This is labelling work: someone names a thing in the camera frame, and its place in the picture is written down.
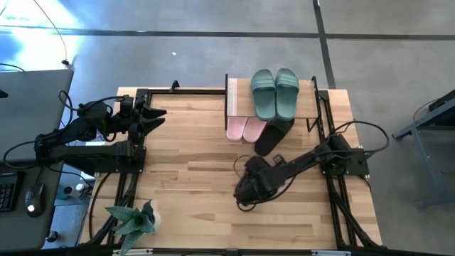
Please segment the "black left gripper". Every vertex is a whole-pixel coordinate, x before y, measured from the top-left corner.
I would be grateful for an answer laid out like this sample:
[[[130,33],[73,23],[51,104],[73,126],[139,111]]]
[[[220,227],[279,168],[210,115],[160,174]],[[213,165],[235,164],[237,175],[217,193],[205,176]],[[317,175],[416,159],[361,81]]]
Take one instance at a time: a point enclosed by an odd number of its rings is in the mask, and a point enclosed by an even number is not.
[[[149,134],[166,120],[159,118],[167,111],[144,106],[144,98],[134,101],[133,97],[125,97],[120,102],[120,132],[128,134],[128,140],[134,144],[143,144],[145,135]]]

